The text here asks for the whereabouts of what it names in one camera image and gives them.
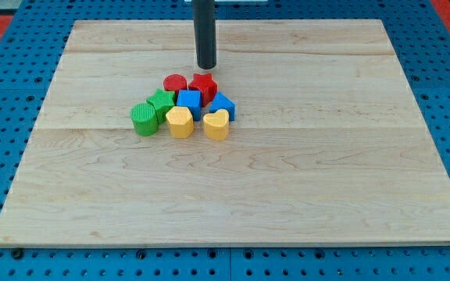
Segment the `black cylindrical robot arm rod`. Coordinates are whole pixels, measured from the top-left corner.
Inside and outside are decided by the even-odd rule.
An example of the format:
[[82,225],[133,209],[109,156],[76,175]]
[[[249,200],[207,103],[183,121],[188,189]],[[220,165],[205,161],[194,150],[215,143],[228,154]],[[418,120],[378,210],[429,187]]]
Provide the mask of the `black cylindrical robot arm rod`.
[[216,66],[216,19],[213,0],[193,0],[193,23],[198,66],[212,69]]

